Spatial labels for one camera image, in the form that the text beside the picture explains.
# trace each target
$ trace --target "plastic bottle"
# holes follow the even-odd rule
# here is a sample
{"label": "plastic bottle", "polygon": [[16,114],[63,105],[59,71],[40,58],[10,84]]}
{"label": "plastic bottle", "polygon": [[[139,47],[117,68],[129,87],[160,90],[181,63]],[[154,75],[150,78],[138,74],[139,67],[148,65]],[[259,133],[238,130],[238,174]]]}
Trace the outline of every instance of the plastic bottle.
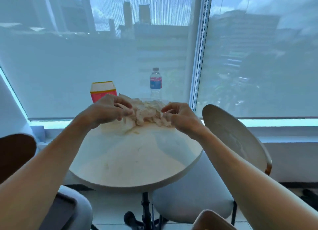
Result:
{"label": "plastic bottle", "polygon": [[150,75],[150,97],[153,100],[161,100],[162,77],[159,73],[159,68],[152,68]]}

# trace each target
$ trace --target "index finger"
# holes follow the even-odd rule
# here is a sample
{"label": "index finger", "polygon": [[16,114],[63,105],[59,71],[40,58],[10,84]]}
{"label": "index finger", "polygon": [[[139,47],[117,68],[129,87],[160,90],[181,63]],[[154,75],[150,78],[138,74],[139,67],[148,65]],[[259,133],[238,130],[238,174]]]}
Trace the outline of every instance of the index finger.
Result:
{"label": "index finger", "polygon": [[175,110],[177,113],[179,112],[180,106],[182,103],[170,103],[161,109],[161,112],[167,112],[169,110]]}
{"label": "index finger", "polygon": [[126,107],[128,107],[130,109],[133,107],[133,105],[130,104],[127,100],[125,100],[125,99],[123,99],[121,97],[118,97],[118,96],[114,97],[114,103],[125,105]]}

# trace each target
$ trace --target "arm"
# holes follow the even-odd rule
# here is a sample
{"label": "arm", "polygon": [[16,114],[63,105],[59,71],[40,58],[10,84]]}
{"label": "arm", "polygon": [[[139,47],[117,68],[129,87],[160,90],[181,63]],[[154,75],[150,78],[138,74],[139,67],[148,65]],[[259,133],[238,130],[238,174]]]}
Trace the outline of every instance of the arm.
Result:
{"label": "arm", "polygon": [[318,229],[318,213],[312,207],[223,144],[187,104],[172,103],[162,111],[201,144],[254,230]]}
{"label": "arm", "polygon": [[80,113],[45,149],[0,185],[1,229],[35,230],[45,218],[86,134],[131,114],[131,104],[111,95]]}

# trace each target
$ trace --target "pile of crumpled wrapper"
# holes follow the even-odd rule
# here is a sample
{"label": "pile of crumpled wrapper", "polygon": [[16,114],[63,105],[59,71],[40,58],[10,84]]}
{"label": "pile of crumpled wrapper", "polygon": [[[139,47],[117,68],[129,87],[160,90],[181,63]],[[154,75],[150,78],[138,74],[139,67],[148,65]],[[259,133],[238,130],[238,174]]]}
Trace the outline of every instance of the pile of crumpled wrapper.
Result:
{"label": "pile of crumpled wrapper", "polygon": [[[161,109],[165,106],[163,102],[157,100],[142,101],[138,98],[131,99],[128,96],[121,94],[119,94],[119,97],[122,97],[133,105],[134,113],[128,117],[123,117],[124,123],[129,125],[130,128],[133,128],[136,125],[142,126],[145,122],[156,123],[159,127],[163,125],[171,127],[171,123],[162,116]],[[127,108],[121,104],[118,104],[118,106],[123,109]]]}

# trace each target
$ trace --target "round table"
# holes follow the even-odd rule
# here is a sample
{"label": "round table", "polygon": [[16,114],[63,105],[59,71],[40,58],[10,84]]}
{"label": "round table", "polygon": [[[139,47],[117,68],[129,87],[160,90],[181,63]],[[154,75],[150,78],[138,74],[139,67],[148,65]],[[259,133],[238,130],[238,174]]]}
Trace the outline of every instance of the round table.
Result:
{"label": "round table", "polygon": [[70,171],[93,189],[150,192],[180,179],[202,153],[200,144],[172,127],[145,123],[126,131],[123,121],[91,130]]}

